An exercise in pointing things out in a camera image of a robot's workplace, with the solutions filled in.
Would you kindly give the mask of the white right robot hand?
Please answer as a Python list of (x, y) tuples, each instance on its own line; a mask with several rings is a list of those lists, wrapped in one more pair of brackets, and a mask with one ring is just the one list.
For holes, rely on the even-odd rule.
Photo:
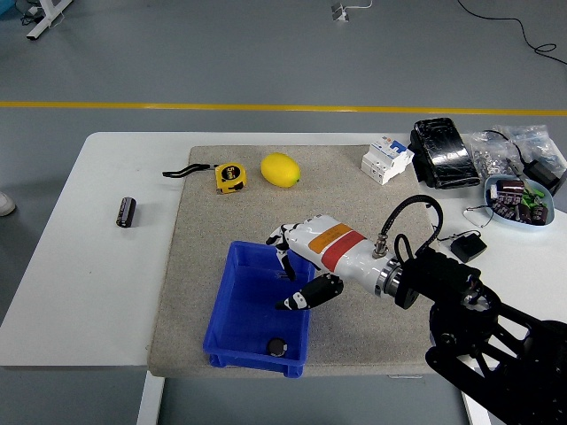
[(337, 297), (345, 282), (357, 282), (376, 296), (385, 292), (386, 267), (392, 256), (375, 258), (375, 244), (364, 235), (329, 215), (316, 215), (302, 223), (282, 225), (267, 240), (290, 279), (296, 274), (288, 258), (290, 251), (310, 262), (322, 275), (284, 300), (278, 310), (309, 310)]

